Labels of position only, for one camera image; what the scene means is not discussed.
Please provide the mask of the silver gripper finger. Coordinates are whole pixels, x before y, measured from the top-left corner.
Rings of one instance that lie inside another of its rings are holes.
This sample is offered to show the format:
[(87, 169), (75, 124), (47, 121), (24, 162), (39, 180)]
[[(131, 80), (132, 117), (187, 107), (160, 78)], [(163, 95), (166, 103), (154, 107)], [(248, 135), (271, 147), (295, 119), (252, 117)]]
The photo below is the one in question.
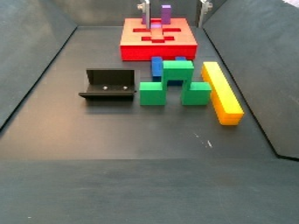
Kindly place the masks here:
[(200, 0), (200, 16), (199, 16), (199, 27), (203, 25), (204, 15), (212, 9), (212, 2), (210, 0)]
[(146, 28), (151, 28), (151, 1), (150, 0), (140, 0), (140, 4), (136, 8), (143, 12), (143, 24)]

